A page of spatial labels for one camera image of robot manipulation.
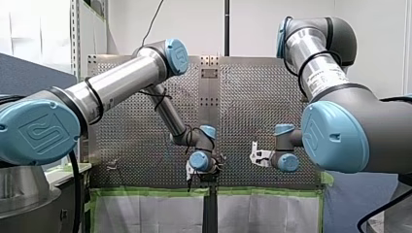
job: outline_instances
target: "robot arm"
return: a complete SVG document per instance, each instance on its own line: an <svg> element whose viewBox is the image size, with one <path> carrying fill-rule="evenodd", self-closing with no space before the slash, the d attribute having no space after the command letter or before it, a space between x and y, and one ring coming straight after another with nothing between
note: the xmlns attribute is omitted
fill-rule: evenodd
<svg viewBox="0 0 412 233"><path fill-rule="evenodd" d="M98 122L105 112L145 89L153 95L154 104L159 103L156 110L174 142L196 146L193 161L200 157L199 169L213 170L215 129L201 126L188 132L170 100L161 97L161 83L184 74L188 63L185 46L179 40L166 40L147 45L137 50L130 61L67 89L52 87L0 105L0 161L13 165L54 162L71 151L87 127Z"/></svg>
<svg viewBox="0 0 412 233"><path fill-rule="evenodd" d="M252 163L260 167L274 167L282 172L295 172L299 167L299 160L294 155L295 147L302 147L302 131L295 129L292 124L278 124L275 126L276 149L258 150L258 142L252 142Z"/></svg>
<svg viewBox="0 0 412 233"><path fill-rule="evenodd" d="M357 50L351 26L339 18L287 18L279 38L278 56L299 75L310 101L301 131L311 160L344 173L412 172L412 105L405 97L380 101L349 82L344 71Z"/></svg>

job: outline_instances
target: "metal frame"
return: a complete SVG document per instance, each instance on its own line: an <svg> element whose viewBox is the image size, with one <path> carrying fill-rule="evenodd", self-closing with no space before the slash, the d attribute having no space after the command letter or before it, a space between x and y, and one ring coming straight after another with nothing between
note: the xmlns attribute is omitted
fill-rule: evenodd
<svg viewBox="0 0 412 233"><path fill-rule="evenodd" d="M80 47L80 0L71 0L70 3L70 36L73 75L79 79L81 71Z"/></svg>
<svg viewBox="0 0 412 233"><path fill-rule="evenodd" d="M91 55L88 74L97 75L129 58ZM165 86L186 124L217 127L217 151L227 157L219 185L321 188L320 173L303 150L296 152L301 169L295 174L259 168L249 160L253 140L273 150L275 124L299 126L306 105L295 77L281 60L191 56L187 73L171 78ZM89 155L98 161L91 176L93 186L187 185L186 148L168 142L167 129L147 96L136 94L108 112L100 125L89 129L89 140Z"/></svg>

